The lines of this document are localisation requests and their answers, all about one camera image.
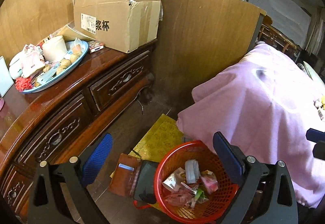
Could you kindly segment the red snack wrapper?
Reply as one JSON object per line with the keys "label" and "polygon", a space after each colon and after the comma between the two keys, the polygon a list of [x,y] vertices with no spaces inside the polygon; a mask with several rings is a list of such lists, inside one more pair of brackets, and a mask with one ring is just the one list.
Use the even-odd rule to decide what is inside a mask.
{"label": "red snack wrapper", "polygon": [[203,185],[205,186],[205,189],[207,190],[208,194],[212,194],[219,189],[217,177],[212,171],[202,171],[200,173],[200,179],[203,182]]}

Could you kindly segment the light blue medicine box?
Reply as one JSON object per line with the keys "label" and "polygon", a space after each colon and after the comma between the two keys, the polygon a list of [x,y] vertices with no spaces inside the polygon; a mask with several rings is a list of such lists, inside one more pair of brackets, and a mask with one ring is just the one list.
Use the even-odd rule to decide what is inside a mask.
{"label": "light blue medicine box", "polygon": [[199,164],[197,160],[188,160],[185,162],[186,182],[195,184],[200,178]]}

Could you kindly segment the white paper cup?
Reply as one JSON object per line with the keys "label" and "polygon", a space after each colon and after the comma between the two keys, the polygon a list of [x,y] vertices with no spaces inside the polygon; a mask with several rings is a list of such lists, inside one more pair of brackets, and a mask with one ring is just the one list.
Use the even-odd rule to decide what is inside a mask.
{"label": "white paper cup", "polygon": [[179,167],[162,182],[162,185],[170,192],[177,192],[181,188],[181,183],[185,180],[185,178],[186,171]]}

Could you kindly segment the green white wrapper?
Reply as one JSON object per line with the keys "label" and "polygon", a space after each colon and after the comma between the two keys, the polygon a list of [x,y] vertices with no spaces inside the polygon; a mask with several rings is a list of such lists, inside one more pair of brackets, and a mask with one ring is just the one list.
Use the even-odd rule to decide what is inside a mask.
{"label": "green white wrapper", "polygon": [[205,202],[207,202],[209,199],[208,197],[205,195],[205,192],[203,189],[198,188],[197,190],[194,191],[194,196],[191,199],[191,208],[194,209],[194,207],[196,206],[196,204],[203,204]]}

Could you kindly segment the white pillow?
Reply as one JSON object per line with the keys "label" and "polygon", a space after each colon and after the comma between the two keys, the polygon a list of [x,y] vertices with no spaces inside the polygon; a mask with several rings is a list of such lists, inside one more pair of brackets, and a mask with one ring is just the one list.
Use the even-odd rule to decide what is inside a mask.
{"label": "white pillow", "polygon": [[305,70],[307,71],[307,74],[309,77],[319,86],[324,87],[324,82],[320,78],[320,76],[316,73],[316,71],[305,61],[303,61],[303,66],[305,67]]}

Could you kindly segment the purple patterned bed blanket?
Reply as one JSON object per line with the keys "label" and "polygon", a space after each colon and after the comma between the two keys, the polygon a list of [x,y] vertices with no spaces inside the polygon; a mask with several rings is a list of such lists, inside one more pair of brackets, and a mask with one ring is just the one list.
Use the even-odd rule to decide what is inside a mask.
{"label": "purple patterned bed blanket", "polygon": [[284,53],[259,44],[243,59],[192,90],[194,104],[181,111],[178,129],[213,146],[221,132],[259,162],[286,163],[296,200],[316,208],[324,196],[324,161],[313,156],[309,129],[324,131],[313,80]]}

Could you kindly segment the brown leather wallet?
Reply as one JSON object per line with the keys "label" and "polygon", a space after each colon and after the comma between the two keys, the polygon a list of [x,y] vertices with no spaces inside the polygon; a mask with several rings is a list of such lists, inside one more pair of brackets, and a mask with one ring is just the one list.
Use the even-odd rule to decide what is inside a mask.
{"label": "brown leather wallet", "polygon": [[108,190],[122,197],[133,197],[141,165],[140,158],[121,154]]}

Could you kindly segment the dark carved wooden dresser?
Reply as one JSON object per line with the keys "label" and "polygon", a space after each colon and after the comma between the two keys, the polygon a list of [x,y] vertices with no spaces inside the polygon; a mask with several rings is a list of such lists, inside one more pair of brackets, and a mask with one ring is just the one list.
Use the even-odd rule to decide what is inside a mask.
{"label": "dark carved wooden dresser", "polygon": [[41,161],[80,155],[150,87],[155,42],[131,53],[86,55],[70,74],[38,93],[11,87],[1,109],[1,198],[26,223],[29,192]]}

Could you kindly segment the black phone on floor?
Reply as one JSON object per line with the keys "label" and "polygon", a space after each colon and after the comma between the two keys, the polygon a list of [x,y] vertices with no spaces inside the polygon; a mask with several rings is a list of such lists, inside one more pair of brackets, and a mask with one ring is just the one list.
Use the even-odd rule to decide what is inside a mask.
{"label": "black phone on floor", "polygon": [[139,171],[137,183],[133,194],[133,199],[147,204],[155,204],[156,197],[154,193],[154,178],[158,168],[158,163],[149,160],[143,160]]}

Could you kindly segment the red plastic waste basket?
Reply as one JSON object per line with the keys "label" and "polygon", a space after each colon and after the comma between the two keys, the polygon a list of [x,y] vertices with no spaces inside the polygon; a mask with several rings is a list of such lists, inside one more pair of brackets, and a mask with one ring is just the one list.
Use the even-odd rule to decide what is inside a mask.
{"label": "red plastic waste basket", "polygon": [[[185,180],[177,192],[168,191],[162,182],[179,167],[185,170],[185,162],[197,160],[200,173],[205,170],[212,171],[219,183],[219,189],[208,194],[203,182],[189,184]],[[194,191],[198,188],[204,190],[208,201],[191,206]],[[182,223],[210,223],[217,220],[227,209],[238,190],[238,185],[233,184],[225,172],[219,157],[211,152],[201,141],[183,143],[169,151],[160,161],[155,172],[154,192],[155,197],[164,213]]]}

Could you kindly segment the white projection screen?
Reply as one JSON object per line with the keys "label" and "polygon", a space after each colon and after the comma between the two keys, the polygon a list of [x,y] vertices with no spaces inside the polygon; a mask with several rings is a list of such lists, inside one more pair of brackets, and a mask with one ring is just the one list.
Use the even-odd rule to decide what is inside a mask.
{"label": "white projection screen", "polygon": [[311,17],[292,0],[249,0],[249,3],[265,10],[273,20],[272,26],[295,44],[303,47]]}

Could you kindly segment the yellow patterned floor mat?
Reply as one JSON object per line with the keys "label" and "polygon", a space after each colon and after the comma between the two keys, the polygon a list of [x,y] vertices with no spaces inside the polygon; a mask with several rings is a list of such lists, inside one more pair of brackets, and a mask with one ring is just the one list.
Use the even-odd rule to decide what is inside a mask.
{"label": "yellow patterned floor mat", "polygon": [[[172,148],[182,143],[183,133],[177,128],[176,121],[162,114],[128,155],[140,158],[142,161],[159,163]],[[133,197],[131,199],[134,205],[142,202],[134,200]],[[140,208],[148,208],[152,205],[154,204],[145,203]]]}

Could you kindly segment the blue tray of clutter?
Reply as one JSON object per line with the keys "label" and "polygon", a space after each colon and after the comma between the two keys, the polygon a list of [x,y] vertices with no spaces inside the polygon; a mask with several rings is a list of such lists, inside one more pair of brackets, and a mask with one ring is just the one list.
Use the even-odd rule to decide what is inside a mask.
{"label": "blue tray of clutter", "polygon": [[38,45],[25,45],[9,64],[15,88],[24,94],[37,93],[54,85],[79,65],[89,44],[63,35],[47,38]]}

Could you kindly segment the brown cardboard box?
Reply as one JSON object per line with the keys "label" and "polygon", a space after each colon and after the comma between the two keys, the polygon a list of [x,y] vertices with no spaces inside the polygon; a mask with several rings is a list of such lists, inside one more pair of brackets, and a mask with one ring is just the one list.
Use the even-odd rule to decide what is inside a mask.
{"label": "brown cardboard box", "polygon": [[161,0],[74,0],[77,31],[130,53],[158,34]]}

